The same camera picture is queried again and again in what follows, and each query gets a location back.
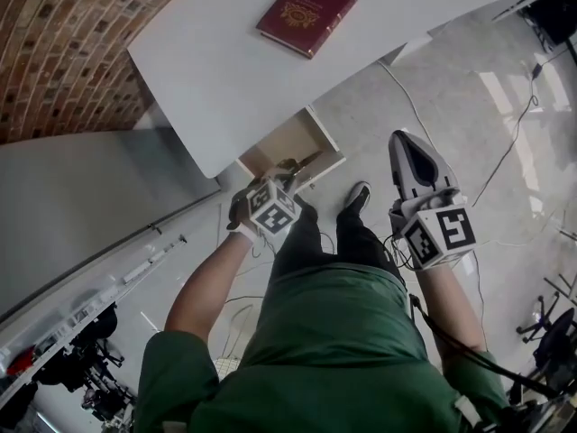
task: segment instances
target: curved brick ceiling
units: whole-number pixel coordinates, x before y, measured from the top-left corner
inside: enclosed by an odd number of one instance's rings
[[[0,0],[0,143],[125,130],[150,93],[126,47],[170,0]]]

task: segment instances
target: floor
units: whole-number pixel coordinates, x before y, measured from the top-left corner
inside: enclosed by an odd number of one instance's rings
[[[451,22],[433,41],[393,66],[469,201],[510,146],[530,97],[528,73],[551,56],[542,53],[532,31],[516,16],[483,25],[473,14]],[[572,203],[577,194],[576,74],[568,53],[544,66],[534,82],[538,105],[529,107],[512,152],[472,210],[481,244],[476,251],[480,270],[472,257],[454,269],[483,316],[490,350],[500,364],[516,371],[530,364],[535,347],[524,345],[515,329],[530,318],[539,294],[552,296],[543,277],[554,279],[561,273],[572,279],[577,273],[575,243],[557,231],[559,226],[577,231]],[[334,218],[346,192],[357,180],[369,181],[371,204],[362,218],[384,238],[390,233],[387,212],[397,196],[389,170],[390,133],[407,128],[424,137],[407,97],[383,67],[373,64],[319,98],[314,107],[347,161],[306,189],[303,197],[317,207],[321,230],[334,240]],[[187,250],[175,253],[119,307],[120,325],[111,341],[130,355],[119,373],[126,383],[136,386],[146,341],[155,328],[162,328],[183,281],[222,242],[230,197],[246,182],[240,169],[229,169],[221,178],[224,194],[197,212]],[[323,243],[330,252],[326,236]],[[261,296],[271,262],[271,251],[256,244],[230,297]],[[404,270],[403,275],[418,295],[414,274]],[[225,306],[209,341],[214,359],[242,356],[260,304],[260,299],[247,298]],[[567,306],[562,303],[554,316]],[[431,360],[438,363],[428,329],[422,322],[418,325]],[[44,390],[39,396],[48,403]]]

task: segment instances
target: sneaker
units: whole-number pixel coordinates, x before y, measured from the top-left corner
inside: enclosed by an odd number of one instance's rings
[[[366,181],[359,181],[353,186],[349,197],[344,201],[344,208],[350,208],[357,215],[369,205],[371,199],[371,185]]]

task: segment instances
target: wooden drawer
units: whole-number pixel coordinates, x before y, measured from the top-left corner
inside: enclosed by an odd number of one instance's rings
[[[301,109],[237,161],[251,177],[256,178],[280,161],[291,158],[303,165],[297,175],[297,192],[346,160],[312,106]]]

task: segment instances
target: person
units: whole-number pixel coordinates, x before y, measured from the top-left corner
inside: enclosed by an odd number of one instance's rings
[[[356,184],[336,219],[338,254],[324,253],[317,213],[300,218],[274,261],[256,331],[221,382],[206,342],[252,242],[230,234],[193,272],[146,347],[135,431],[468,431],[508,405],[500,378],[436,341],[429,363],[407,313],[407,290],[361,221],[371,187]],[[417,272],[430,317],[487,353],[452,270]]]

